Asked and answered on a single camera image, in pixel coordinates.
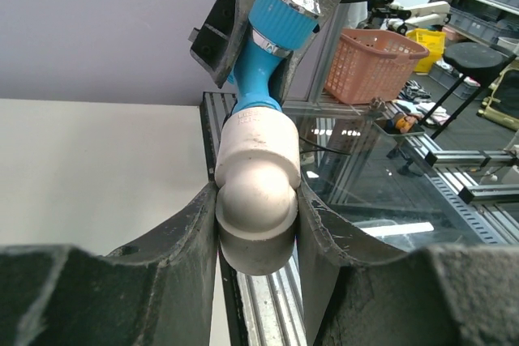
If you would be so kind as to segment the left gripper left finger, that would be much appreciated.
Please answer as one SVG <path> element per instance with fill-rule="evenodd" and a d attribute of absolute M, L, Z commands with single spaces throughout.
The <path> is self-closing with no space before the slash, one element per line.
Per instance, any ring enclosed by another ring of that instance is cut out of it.
<path fill-rule="evenodd" d="M 106 256 L 70 245 L 1 249 L 4 345 L 206 345 L 217 188 Z"/>

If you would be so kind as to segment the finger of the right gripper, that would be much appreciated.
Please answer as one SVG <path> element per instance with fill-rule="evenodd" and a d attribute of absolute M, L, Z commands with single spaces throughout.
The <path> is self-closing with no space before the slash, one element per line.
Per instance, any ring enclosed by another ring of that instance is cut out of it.
<path fill-rule="evenodd" d="M 288 51 L 269 81 L 272 96 L 283 103 L 298 64 L 318 30 L 330 19 L 340 0 L 279 0 L 269 15 L 269 40 Z"/>
<path fill-rule="evenodd" d="M 236 62 L 255 0 L 216 0 L 200 28 L 190 34 L 190 54 L 221 88 Z"/>

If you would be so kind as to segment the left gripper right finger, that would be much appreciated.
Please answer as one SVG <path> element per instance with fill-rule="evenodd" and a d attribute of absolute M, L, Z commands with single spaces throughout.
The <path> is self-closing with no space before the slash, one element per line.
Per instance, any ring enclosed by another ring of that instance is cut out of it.
<path fill-rule="evenodd" d="M 515 345 L 518 248 L 405 252 L 298 196 L 298 263 L 310 345 Z"/>

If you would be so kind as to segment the blue water faucet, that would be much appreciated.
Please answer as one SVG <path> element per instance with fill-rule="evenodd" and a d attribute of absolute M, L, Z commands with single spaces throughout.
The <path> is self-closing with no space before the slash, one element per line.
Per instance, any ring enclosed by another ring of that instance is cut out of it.
<path fill-rule="evenodd" d="M 237 113 L 253 107 L 281 110 L 268 82 L 281 61 L 301 49 L 321 16 L 319 0 L 255 0 L 248 15 L 251 30 L 234 64 Z"/>

